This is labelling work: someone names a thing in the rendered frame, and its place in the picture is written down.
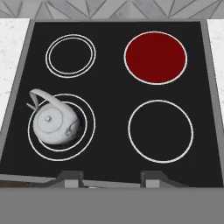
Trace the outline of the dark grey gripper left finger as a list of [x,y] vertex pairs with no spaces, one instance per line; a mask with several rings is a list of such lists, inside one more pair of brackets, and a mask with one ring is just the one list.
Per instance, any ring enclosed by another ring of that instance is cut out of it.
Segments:
[[56,179],[44,183],[44,187],[82,188],[83,178],[83,171],[62,171]]

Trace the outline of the black glass hob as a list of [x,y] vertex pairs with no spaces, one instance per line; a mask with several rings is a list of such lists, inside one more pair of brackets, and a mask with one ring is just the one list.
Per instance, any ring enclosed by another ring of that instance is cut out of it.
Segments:
[[[80,119],[76,137],[33,132],[30,91]],[[0,179],[44,183],[83,171],[86,185],[138,187],[162,171],[186,187],[224,187],[224,129],[203,20],[29,23],[0,132]]]

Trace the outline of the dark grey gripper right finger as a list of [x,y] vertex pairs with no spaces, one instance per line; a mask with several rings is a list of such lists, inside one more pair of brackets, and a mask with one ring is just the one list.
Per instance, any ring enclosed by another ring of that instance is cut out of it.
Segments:
[[142,171],[140,174],[142,188],[184,187],[186,185],[169,179],[162,171]]

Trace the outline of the white kettle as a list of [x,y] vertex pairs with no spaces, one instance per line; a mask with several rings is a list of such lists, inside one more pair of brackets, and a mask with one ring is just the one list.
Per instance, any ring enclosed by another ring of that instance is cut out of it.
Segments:
[[34,105],[32,129],[36,137],[45,144],[66,144],[78,132],[80,119],[74,110],[56,97],[40,89],[30,91]]

